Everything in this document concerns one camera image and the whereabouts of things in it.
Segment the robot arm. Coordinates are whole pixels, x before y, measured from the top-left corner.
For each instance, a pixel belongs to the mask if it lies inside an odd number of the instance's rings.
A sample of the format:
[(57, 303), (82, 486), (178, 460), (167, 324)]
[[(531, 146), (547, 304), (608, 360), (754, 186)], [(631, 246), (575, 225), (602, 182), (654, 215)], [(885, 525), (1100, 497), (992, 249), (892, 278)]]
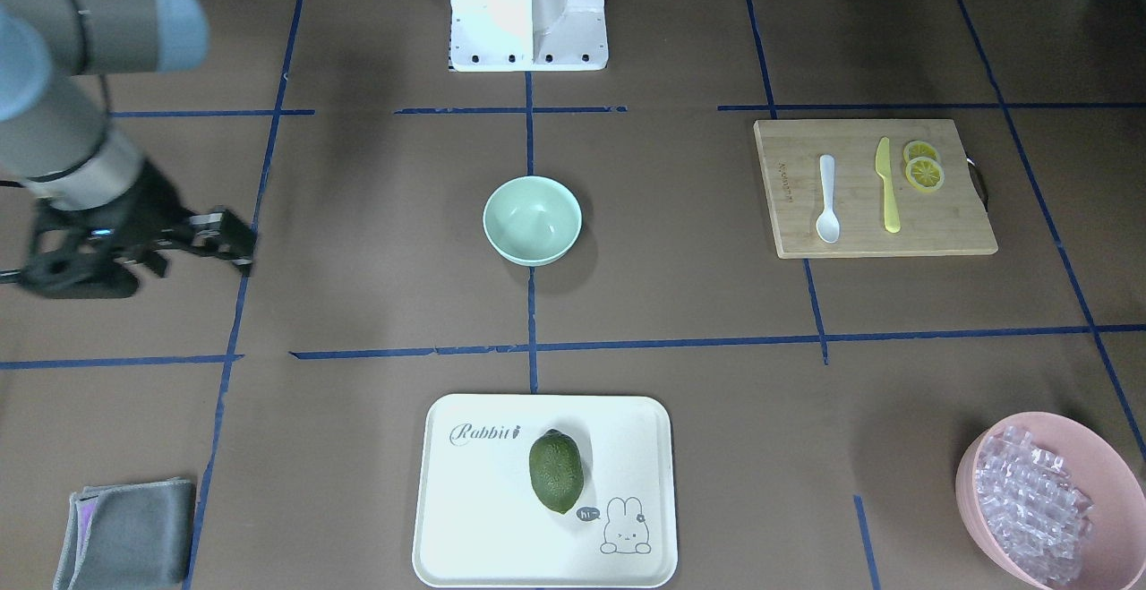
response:
[(201, 66), (210, 26), (198, 0), (3, 0), (3, 170), (34, 198), (25, 261), (3, 272), (44, 299), (127, 299), (141, 265), (167, 252), (252, 272), (257, 235), (229, 209), (197, 214), (94, 103), (79, 76)]

